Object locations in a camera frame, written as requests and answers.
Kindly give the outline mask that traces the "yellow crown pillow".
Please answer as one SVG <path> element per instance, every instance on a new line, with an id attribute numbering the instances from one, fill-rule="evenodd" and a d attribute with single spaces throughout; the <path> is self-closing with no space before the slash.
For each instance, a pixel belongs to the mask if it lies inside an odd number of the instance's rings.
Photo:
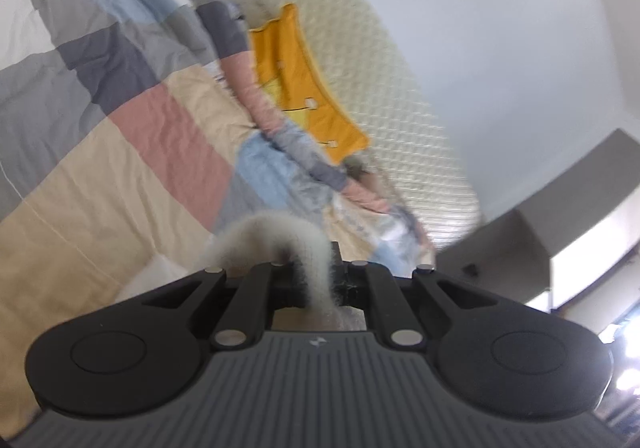
<path id="1" fill-rule="evenodd" d="M 298 9 L 250 30 L 258 83 L 276 105 L 306 130 L 334 163 L 369 147 L 368 135 L 352 120 L 323 81 L 299 23 Z"/>

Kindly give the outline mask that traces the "cream striped knit sweater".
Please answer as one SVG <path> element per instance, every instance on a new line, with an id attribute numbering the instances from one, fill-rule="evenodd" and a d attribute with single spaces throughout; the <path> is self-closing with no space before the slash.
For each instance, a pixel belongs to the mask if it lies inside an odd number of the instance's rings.
<path id="1" fill-rule="evenodd" d="M 222 268 L 230 278 L 246 275 L 262 263 L 292 263 L 295 280 L 302 284 L 305 303 L 273 315 L 276 330 L 361 331 L 364 313 L 337 303 L 331 269 L 332 243 L 317 225 L 283 211 L 260 211 L 228 226 L 207 240 L 189 267 L 180 267 L 157 255 L 119 291 L 117 303 L 202 269 Z"/>

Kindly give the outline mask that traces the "cream quilted headboard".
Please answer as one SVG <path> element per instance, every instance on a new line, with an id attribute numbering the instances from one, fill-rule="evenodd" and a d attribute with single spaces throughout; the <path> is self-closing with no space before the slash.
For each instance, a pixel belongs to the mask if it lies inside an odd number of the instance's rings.
<path id="1" fill-rule="evenodd" d="M 253 28 L 294 4 L 329 91 L 370 138 L 363 162 L 436 249 L 482 222 L 480 202 L 407 61 L 367 0 L 233 0 Z"/>

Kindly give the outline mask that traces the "patchwork plaid duvet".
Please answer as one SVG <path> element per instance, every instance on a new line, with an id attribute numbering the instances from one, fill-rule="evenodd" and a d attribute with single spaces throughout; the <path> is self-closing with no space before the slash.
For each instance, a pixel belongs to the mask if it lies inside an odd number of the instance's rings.
<path id="1" fill-rule="evenodd" d="M 394 275 L 431 243 L 260 88 L 228 0 L 1 0 L 1 434 L 34 420 L 50 327 L 208 265 L 288 211 Z"/>

